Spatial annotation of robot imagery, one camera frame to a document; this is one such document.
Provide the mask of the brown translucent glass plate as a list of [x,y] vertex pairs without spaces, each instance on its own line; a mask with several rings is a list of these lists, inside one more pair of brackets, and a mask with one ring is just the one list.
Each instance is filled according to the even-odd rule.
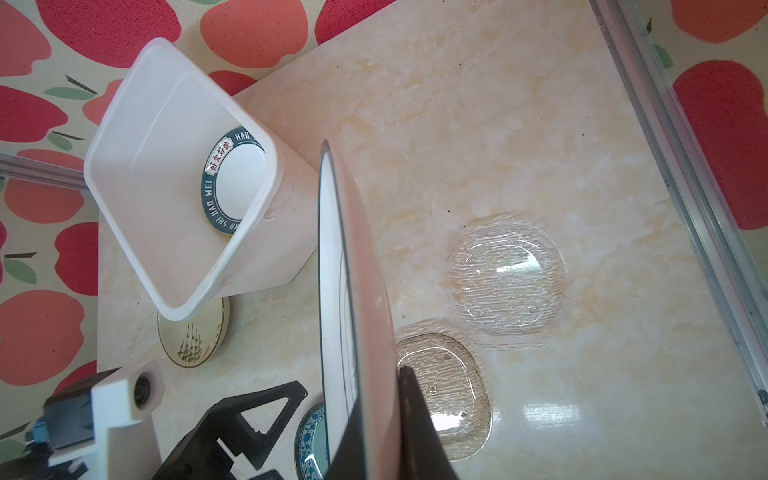
[[480,365],[454,337],[419,333],[397,342],[398,365],[416,374],[431,422],[449,461],[477,454],[492,429],[492,409]]

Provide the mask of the right aluminium frame post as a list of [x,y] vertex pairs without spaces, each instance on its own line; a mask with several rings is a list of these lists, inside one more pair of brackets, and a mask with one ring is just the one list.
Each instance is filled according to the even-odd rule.
[[645,25],[629,1],[591,4],[645,138],[690,236],[767,421],[767,292]]

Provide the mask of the white plate dark lettered rim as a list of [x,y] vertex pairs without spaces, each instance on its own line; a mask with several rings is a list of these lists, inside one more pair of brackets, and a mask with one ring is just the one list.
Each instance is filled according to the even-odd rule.
[[266,175],[265,151],[240,126],[223,135],[206,158],[200,186],[206,219],[232,235],[244,219]]

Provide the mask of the teal patterned plate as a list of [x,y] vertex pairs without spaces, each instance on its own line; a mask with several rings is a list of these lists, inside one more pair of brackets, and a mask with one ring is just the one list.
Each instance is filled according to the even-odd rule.
[[314,405],[302,418],[294,441],[294,460],[299,480],[322,480],[329,465],[324,403]]

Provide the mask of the white plastic bin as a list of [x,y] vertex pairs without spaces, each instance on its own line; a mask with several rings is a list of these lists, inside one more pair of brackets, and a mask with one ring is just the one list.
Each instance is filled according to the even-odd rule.
[[[246,128],[265,179],[232,234],[202,209],[217,141]],[[88,188],[160,314],[191,318],[207,301],[289,283],[317,245],[318,175],[163,38],[141,51],[87,151]]]

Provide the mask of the white plate black flower outline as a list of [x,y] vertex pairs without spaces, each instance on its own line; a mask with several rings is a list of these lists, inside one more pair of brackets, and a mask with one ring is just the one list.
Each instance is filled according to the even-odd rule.
[[330,463],[359,413],[365,479],[395,479],[400,418],[391,309],[362,196],[328,141],[319,169],[318,286]]

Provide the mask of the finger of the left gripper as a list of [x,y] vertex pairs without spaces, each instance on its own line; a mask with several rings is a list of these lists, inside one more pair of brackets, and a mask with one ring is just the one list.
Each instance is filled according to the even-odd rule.
[[[234,458],[244,455],[262,468],[288,422],[307,397],[298,381],[227,397],[210,407],[163,461],[156,479],[232,479]],[[266,432],[255,430],[243,413],[284,400],[286,404]]]

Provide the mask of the clear glass plate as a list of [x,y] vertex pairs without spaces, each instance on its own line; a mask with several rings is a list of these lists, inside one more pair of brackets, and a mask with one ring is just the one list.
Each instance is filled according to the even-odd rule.
[[461,326],[493,337],[530,337],[561,316],[568,270],[551,236],[529,219],[478,219],[455,237],[448,292]]

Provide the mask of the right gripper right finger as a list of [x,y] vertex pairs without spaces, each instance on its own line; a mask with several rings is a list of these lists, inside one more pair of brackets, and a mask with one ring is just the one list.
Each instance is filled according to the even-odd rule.
[[401,424],[399,479],[458,480],[431,420],[414,370],[398,371]]

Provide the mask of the left aluminium frame post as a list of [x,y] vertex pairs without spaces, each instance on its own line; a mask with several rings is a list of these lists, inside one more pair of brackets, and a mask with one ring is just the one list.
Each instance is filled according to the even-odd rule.
[[5,153],[1,154],[1,175],[71,190],[88,189],[81,171]]

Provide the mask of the beige plate brown rim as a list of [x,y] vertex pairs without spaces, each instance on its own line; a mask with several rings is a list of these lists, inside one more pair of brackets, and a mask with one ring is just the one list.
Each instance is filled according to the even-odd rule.
[[191,369],[211,359],[222,345],[231,318],[228,297],[208,301],[185,321],[171,321],[157,314],[157,330],[163,351],[178,367]]

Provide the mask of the aluminium frame post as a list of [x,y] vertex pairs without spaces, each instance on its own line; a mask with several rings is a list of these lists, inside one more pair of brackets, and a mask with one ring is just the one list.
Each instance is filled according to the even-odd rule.
[[767,421],[767,292],[645,25],[629,1],[591,4],[645,138],[690,236]]
[[71,190],[88,189],[81,171],[5,153],[1,154],[1,175]]

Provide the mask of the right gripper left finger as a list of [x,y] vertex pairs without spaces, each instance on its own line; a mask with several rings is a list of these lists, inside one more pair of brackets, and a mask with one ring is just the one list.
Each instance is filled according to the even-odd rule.
[[366,478],[361,422],[359,413],[351,415],[339,448],[324,475],[325,480],[364,480]]

